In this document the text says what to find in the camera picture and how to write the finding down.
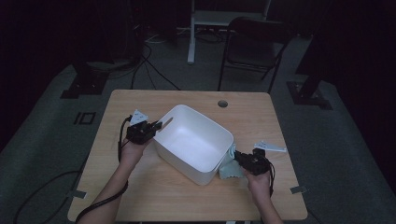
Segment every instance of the forearm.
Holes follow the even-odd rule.
[[[265,224],[283,223],[282,219],[280,218],[279,214],[274,208],[274,205],[272,204],[270,198],[260,199],[259,202],[256,202],[256,206],[259,209],[263,223]]]
[[[119,193],[128,181],[128,177],[134,169],[134,165],[120,163],[113,176],[110,177],[106,186],[102,189],[94,203],[99,203]],[[110,203],[106,203],[87,213],[78,224],[83,223],[114,223],[120,206],[121,196]]]

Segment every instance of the black chair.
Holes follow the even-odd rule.
[[[224,67],[264,72],[262,80],[275,68],[268,89],[270,93],[282,53],[293,37],[289,26],[280,21],[262,21],[247,17],[232,20],[227,28],[218,91],[221,88]]]

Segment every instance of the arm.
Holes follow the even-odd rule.
[[[128,181],[132,170],[136,167],[137,163],[140,161],[140,158],[143,156],[143,150],[146,148],[149,142],[150,141],[147,141],[147,143],[144,145],[136,145],[132,142],[129,142],[128,140],[123,141],[120,164],[93,203],[101,202],[102,200],[105,200],[122,190]],[[121,197],[92,210],[82,217],[78,224],[114,223],[119,210],[120,201]]]
[[[265,224],[283,223],[271,201],[270,173],[252,175],[246,170],[244,170],[244,173],[248,180],[248,189],[251,192],[253,202],[259,209],[262,221]]]

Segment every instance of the dark background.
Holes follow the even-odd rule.
[[[262,3],[196,2],[199,9],[251,11],[259,11]],[[393,190],[395,8],[391,0],[273,0],[269,11],[269,20],[313,36],[296,72],[337,88]],[[76,57],[108,63],[134,57],[138,46],[130,37],[139,24],[176,44],[176,27],[190,25],[190,9],[185,0],[1,1],[1,149],[53,77]]]

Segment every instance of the chair leg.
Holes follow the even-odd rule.
[[[222,76],[223,76],[223,72],[224,72],[224,64],[225,64],[225,56],[223,56],[223,59],[221,62],[218,91],[220,91],[220,89],[221,89],[221,81],[222,81]]]

